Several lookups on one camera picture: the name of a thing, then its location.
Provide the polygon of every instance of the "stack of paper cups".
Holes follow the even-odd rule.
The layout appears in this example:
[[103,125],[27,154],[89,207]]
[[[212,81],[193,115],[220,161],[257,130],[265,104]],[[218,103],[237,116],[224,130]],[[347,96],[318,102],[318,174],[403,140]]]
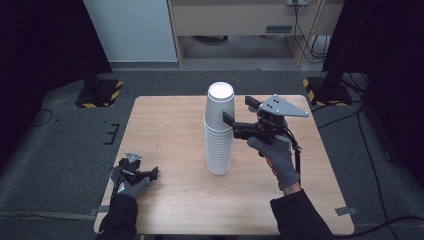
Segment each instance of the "stack of paper cups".
[[223,121],[223,112],[234,117],[233,87],[216,82],[209,87],[205,112],[206,164],[215,175],[223,175],[231,168],[233,129]]

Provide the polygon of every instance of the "black curtain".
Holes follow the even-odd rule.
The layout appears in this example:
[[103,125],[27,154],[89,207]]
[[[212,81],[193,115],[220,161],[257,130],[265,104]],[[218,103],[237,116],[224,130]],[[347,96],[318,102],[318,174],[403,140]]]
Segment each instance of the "black curtain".
[[112,71],[82,0],[0,0],[0,169],[44,95],[83,79],[64,31],[73,36],[95,74]]
[[346,0],[323,71],[369,77],[364,101],[389,156],[424,187],[424,2]]

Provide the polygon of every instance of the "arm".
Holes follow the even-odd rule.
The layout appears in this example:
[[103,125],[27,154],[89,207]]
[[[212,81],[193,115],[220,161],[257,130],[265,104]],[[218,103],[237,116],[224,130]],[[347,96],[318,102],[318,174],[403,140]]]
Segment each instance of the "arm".
[[334,239],[299,182],[283,189],[284,197],[270,202],[284,239]]
[[289,143],[276,141],[268,145],[251,137],[247,144],[264,155],[277,177],[278,187],[284,193],[284,197],[270,202],[281,236],[290,240],[334,239],[300,187],[300,176],[294,170]]
[[112,171],[111,179],[115,183],[115,194],[110,201],[109,212],[102,220],[97,240],[119,239],[132,240],[137,234],[135,223],[138,215],[136,199],[140,192],[150,183],[145,177],[139,183],[131,185],[121,176],[119,170]]
[[100,224],[96,239],[134,239],[137,229],[137,202],[131,197],[117,194],[111,201],[109,212]]

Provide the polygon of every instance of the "power outlet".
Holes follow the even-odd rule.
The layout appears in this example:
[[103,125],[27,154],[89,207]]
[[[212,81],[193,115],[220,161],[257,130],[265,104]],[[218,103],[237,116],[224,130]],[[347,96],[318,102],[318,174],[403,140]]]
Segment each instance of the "power outlet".
[[311,0],[287,0],[287,6],[294,6],[295,2],[298,6],[307,6],[311,4]]

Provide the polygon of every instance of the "black sleeve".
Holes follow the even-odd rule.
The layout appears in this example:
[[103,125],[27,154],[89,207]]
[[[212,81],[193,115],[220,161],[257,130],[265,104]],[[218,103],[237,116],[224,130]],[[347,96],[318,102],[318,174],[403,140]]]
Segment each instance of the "black sleeve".
[[284,239],[334,239],[303,189],[270,203]]
[[128,239],[132,240],[137,234],[137,202],[124,195],[115,195],[111,201],[109,212],[100,224],[97,240]]

